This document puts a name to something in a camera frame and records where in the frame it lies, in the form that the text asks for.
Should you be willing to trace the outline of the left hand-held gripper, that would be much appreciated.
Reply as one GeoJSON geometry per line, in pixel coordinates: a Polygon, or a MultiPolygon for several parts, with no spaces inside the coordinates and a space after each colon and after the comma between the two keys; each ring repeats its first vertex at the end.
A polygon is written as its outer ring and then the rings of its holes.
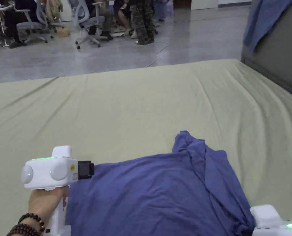
{"type": "MultiPolygon", "coordinates": [[[[70,186],[78,180],[90,179],[93,175],[94,163],[72,158],[71,146],[57,146],[51,157],[27,161],[21,171],[21,182],[27,189],[52,191],[70,186]]],[[[71,226],[64,223],[63,209],[61,198],[45,228],[44,236],[71,236],[71,226]]]]}

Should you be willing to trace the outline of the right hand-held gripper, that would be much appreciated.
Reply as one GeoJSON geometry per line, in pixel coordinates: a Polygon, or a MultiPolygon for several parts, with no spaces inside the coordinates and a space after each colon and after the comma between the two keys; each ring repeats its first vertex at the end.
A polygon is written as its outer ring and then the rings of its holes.
{"type": "Polygon", "coordinates": [[[255,219],[253,236],[292,236],[292,221],[282,220],[272,205],[253,206],[250,212],[255,219]]]}

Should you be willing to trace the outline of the person's left hand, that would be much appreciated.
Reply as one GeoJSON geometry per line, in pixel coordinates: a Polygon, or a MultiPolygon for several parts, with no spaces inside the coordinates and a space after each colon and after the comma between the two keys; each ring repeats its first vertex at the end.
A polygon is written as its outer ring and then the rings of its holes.
{"type": "Polygon", "coordinates": [[[66,198],[69,196],[69,191],[69,186],[58,187],[52,191],[33,190],[29,199],[28,213],[38,215],[44,226],[47,226],[59,202],[63,200],[63,207],[67,205],[66,198]]]}

